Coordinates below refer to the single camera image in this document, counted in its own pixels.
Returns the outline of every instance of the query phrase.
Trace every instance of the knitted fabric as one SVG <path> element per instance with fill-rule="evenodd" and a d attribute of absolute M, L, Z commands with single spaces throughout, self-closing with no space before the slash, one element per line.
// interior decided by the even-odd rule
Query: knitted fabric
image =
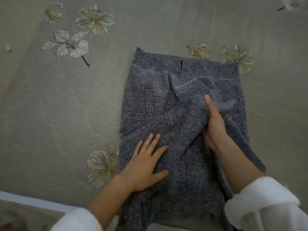
<path fill-rule="evenodd" d="M 168 177 L 149 189 L 133 193 L 121 209 L 119 230 L 145 230 L 168 217 L 223 218 L 232 191 L 216 155 L 202 137 L 209 113 L 208 94 L 224 117 L 228 135 L 262 171 L 265 166 L 249 146 L 237 64 L 220 64 L 145 53 L 137 48 L 127 79 L 120 135 L 121 169 L 140 140 L 160 133 L 158 147 L 168 151 L 155 171 Z"/>

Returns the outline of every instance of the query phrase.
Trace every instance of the fold in fabric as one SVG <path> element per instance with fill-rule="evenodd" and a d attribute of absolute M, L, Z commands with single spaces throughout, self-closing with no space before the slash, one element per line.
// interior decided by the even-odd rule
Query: fold in fabric
<path fill-rule="evenodd" d="M 120 125 L 121 169 L 140 140 L 161 134 L 158 148 L 168 145 L 155 171 L 167 169 L 168 178 L 133 193 L 121 209 L 119 230 L 145 230 L 168 217 L 226 221 L 224 205 L 233 194 L 216 155 L 201 135 L 209 113 L 210 95 L 225 120 L 228 135 L 244 154 L 265 171 L 249 146 L 244 97 L 238 66 L 175 56 L 145 53 L 137 48 L 126 82 Z"/>

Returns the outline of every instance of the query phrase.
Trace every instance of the left hand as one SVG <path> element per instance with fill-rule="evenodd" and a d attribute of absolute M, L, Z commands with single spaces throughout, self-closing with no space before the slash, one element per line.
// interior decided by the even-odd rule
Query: left hand
<path fill-rule="evenodd" d="M 153 137 L 154 135 L 150 134 L 144 143 L 140 140 L 133 157 L 119 174 L 122 179 L 129 183 L 131 192 L 144 190 L 168 175 L 167 170 L 153 173 L 158 160 L 168 149 L 168 146 L 163 146 L 153 154 L 160 140 L 160 134 L 157 134 L 154 139 Z"/>

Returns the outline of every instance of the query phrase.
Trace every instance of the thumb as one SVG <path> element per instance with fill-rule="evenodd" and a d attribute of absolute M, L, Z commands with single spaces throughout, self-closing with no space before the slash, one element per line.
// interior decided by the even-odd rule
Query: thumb
<path fill-rule="evenodd" d="M 168 173 L 169 173 L 168 170 L 163 170 L 156 174 L 153 174 L 152 175 L 152 185 L 163 180 L 168 175 Z"/>
<path fill-rule="evenodd" d="M 220 116 L 220 114 L 217 110 L 217 106 L 215 105 L 214 101 L 212 101 L 212 99 L 209 95 L 205 96 L 205 104 L 209 108 L 211 117 Z"/>

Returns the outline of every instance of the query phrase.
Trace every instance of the right hand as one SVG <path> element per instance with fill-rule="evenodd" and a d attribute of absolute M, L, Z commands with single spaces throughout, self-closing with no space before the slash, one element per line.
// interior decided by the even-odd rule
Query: right hand
<path fill-rule="evenodd" d="M 210 117 L 208 123 L 203 129 L 203 135 L 206 144 L 217 153 L 219 145 L 228 138 L 228 135 L 224 120 L 209 95 L 205 96 L 205 104 L 209 109 Z"/>

